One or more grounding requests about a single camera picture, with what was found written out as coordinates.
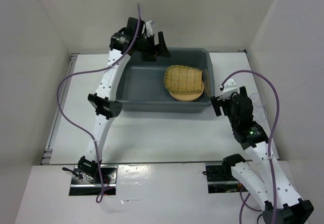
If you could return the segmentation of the woven bamboo tray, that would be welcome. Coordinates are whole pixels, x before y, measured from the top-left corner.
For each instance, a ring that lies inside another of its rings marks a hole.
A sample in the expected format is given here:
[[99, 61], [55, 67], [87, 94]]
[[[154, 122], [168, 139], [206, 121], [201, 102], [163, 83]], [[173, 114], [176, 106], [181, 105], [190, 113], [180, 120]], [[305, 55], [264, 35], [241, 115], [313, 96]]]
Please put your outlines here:
[[165, 88], [171, 93], [200, 93], [203, 71], [184, 65], [171, 65], [164, 75]]

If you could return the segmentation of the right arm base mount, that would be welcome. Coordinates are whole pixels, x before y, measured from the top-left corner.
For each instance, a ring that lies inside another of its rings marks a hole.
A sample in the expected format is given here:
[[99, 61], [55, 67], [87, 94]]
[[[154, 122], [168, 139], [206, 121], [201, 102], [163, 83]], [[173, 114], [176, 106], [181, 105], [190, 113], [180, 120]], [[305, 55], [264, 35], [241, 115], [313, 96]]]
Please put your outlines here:
[[238, 193], [243, 185], [235, 178], [225, 174], [221, 162], [205, 163], [202, 174], [206, 177], [209, 194]]

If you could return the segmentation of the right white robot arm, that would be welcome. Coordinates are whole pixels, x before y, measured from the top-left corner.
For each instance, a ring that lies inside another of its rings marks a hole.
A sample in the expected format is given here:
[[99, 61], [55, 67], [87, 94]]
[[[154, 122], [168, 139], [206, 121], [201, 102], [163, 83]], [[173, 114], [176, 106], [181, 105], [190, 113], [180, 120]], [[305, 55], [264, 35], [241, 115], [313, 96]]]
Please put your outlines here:
[[305, 223], [314, 207], [294, 189], [272, 150], [264, 129], [254, 121], [253, 105], [245, 87], [225, 84], [222, 94], [211, 97], [217, 116], [226, 115], [233, 136], [251, 158], [254, 173], [240, 154], [225, 157], [223, 177], [237, 179], [259, 204], [265, 223]]

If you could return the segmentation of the tan plate with bear print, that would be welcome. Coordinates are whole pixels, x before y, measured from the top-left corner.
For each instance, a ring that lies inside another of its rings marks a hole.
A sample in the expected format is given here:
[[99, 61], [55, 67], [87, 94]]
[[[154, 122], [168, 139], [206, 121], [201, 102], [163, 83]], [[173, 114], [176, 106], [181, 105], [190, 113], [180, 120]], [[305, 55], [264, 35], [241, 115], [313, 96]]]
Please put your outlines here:
[[194, 92], [194, 93], [172, 93], [169, 92], [169, 94], [176, 100], [178, 101], [188, 101], [188, 102], [192, 102], [197, 100], [199, 97], [202, 96], [203, 92], [204, 92], [204, 83], [201, 83], [201, 92]]

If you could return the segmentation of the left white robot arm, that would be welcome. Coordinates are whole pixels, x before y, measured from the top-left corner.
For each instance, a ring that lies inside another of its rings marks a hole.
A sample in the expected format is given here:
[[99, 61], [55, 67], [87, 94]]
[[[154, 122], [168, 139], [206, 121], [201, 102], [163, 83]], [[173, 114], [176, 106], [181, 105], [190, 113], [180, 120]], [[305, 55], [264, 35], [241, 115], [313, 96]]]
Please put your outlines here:
[[107, 69], [96, 91], [88, 95], [89, 103], [95, 109], [95, 124], [90, 143], [80, 158], [77, 168], [89, 183], [96, 183], [101, 177], [100, 164], [105, 141], [114, 119], [122, 111], [117, 101], [117, 88], [134, 52], [139, 52], [142, 61], [155, 61], [157, 56], [170, 57], [164, 35], [158, 33], [158, 44], [154, 43], [154, 22], [130, 17], [127, 26], [116, 32], [110, 40]]

